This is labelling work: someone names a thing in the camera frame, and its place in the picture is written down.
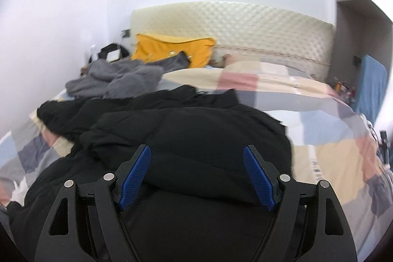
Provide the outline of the black puffer jacket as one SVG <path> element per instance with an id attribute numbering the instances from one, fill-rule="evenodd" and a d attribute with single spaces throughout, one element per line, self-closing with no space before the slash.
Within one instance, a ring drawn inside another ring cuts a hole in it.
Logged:
<path id="1" fill-rule="evenodd" d="M 243 150 L 253 145 L 279 172 L 291 172 L 285 127 L 241 104 L 234 90 L 181 86 L 128 99 L 48 101 L 37 115 L 73 148 L 38 176 L 23 205 L 9 204 L 11 232 L 29 261 L 64 182 L 93 183 L 142 144 L 151 165 L 123 218 L 143 261 L 250 261 L 272 216 L 258 201 Z"/>

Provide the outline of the grey fleece garment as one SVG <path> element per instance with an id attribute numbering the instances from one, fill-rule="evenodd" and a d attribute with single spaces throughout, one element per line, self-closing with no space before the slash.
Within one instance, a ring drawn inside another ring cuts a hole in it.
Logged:
<path id="1" fill-rule="evenodd" d="M 68 81 L 67 94 L 75 98 L 132 98 L 154 91 L 164 74 L 186 69 L 191 61 L 185 52 L 154 62 L 130 58 L 92 62 L 81 78 Z"/>

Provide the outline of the blue towel on chair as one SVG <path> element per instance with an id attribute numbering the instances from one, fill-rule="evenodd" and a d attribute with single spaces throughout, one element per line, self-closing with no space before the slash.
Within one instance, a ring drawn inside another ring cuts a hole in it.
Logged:
<path id="1" fill-rule="evenodd" d="M 352 109 L 374 125 L 386 94 L 388 74 L 384 65 L 369 55 L 362 58 L 360 66 Z"/>

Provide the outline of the cream quilted headboard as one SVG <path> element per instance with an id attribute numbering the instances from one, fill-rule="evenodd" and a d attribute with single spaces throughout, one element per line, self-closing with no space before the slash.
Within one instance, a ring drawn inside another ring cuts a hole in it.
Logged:
<path id="1" fill-rule="evenodd" d="M 245 55 L 301 70 L 325 81 L 330 69 L 334 26 L 305 14 L 239 2 L 171 3 L 136 9 L 131 42 L 137 34 L 184 40 L 214 38 L 212 61 Z"/>

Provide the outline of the grey wall cabinet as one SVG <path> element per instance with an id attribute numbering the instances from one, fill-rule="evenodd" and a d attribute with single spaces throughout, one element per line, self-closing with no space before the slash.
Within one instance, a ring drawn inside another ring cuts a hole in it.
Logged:
<path id="1" fill-rule="evenodd" d="M 390 72 L 392 0 L 336 0 L 337 23 L 328 80 L 358 83 L 360 64 L 369 55 Z"/>

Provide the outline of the yellow pillow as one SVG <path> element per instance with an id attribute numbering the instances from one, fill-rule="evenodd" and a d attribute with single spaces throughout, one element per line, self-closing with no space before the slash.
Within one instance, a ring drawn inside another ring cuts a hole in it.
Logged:
<path id="1" fill-rule="evenodd" d="M 133 60 L 155 62 L 184 52 L 190 61 L 190 68 L 203 68 L 211 60 L 214 38 L 187 39 L 169 35 L 151 35 L 139 33 L 137 44 L 131 56 Z"/>

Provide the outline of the bottles on bedside shelf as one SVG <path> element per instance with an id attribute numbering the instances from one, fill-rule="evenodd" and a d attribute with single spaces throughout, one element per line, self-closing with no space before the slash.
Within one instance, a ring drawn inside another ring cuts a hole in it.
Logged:
<path id="1" fill-rule="evenodd" d="M 342 101 L 347 104 L 354 102 L 356 90 L 348 81 L 340 81 L 339 79 L 334 78 L 332 87 Z"/>

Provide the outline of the wall socket panel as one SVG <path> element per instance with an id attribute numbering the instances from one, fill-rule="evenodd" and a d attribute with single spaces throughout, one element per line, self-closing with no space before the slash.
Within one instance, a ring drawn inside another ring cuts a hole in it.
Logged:
<path id="1" fill-rule="evenodd" d="M 130 29 L 125 29 L 121 31 L 121 37 L 122 38 L 129 38 L 131 36 L 131 30 Z"/>

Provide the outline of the patchwork checked duvet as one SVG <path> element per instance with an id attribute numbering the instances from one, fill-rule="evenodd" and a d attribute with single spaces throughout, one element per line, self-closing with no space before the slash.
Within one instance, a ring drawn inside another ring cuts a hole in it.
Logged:
<path id="1" fill-rule="evenodd" d="M 236 89 L 239 100 L 286 126 L 293 146 L 296 180 L 328 180 L 352 231 L 358 261 L 365 261 L 392 222 L 392 171 L 377 156 L 378 142 L 363 115 L 355 113 L 329 85 L 306 76 L 236 62 L 224 69 L 182 69 L 163 76 L 157 90 L 184 84 L 199 92 Z M 11 200 L 24 204 L 28 189 L 73 143 L 55 135 L 32 112 L 1 138 L 1 211 Z"/>

